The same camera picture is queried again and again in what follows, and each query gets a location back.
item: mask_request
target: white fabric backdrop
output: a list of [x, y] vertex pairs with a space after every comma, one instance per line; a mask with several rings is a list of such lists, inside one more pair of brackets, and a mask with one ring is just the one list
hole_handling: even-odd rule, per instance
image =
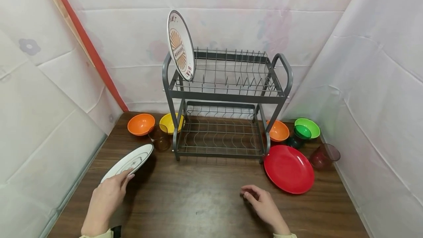
[[352, 0], [285, 117], [307, 116], [375, 238], [423, 237], [423, 0]]
[[0, 236], [39, 237], [122, 111], [52, 0], [0, 13]]
[[168, 112], [161, 65], [171, 8], [194, 46], [282, 52], [292, 94], [350, 0], [69, 0], [130, 110]]

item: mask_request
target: orange sunburst pattern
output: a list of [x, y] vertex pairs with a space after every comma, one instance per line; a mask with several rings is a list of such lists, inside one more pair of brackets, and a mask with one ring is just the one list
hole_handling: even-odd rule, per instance
[[182, 42], [181, 36], [175, 29], [170, 30], [170, 46], [172, 47], [173, 56], [176, 59], [176, 64], [181, 72], [187, 69], [187, 56], [185, 53], [185, 47]]

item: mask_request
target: upper rack tier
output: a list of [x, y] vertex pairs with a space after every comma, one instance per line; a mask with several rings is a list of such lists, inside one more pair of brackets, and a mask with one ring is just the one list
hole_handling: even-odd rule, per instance
[[[179, 76], [175, 69], [170, 82], [170, 54], [163, 63], [163, 86], [172, 98], [245, 103], [283, 103], [292, 87], [292, 70], [283, 54], [270, 62], [265, 52], [195, 49], [195, 75], [191, 81]], [[286, 73], [282, 88], [275, 72], [281, 60]]]

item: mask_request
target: transparent cup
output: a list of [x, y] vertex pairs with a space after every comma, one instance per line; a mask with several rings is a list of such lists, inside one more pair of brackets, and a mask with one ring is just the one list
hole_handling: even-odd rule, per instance
[[151, 127], [148, 132], [148, 137], [150, 137], [153, 142], [154, 149], [159, 152], [164, 152], [170, 147], [170, 139], [167, 134], [167, 127], [162, 124], [157, 124]]
[[341, 158], [340, 152], [331, 144], [321, 144], [308, 159], [316, 170], [327, 170]]

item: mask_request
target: yellow bowl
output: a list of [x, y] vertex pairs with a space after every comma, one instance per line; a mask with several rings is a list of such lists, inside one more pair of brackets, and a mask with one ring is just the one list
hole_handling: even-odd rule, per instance
[[[170, 113], [164, 115], [163, 118], [160, 120], [159, 124], [166, 126], [167, 134], [173, 134], [173, 131], [175, 131], [175, 125], [173, 125], [172, 115], [170, 115]], [[178, 132], [181, 131], [183, 125], [184, 125], [184, 116], [181, 116], [181, 119], [179, 121]]]

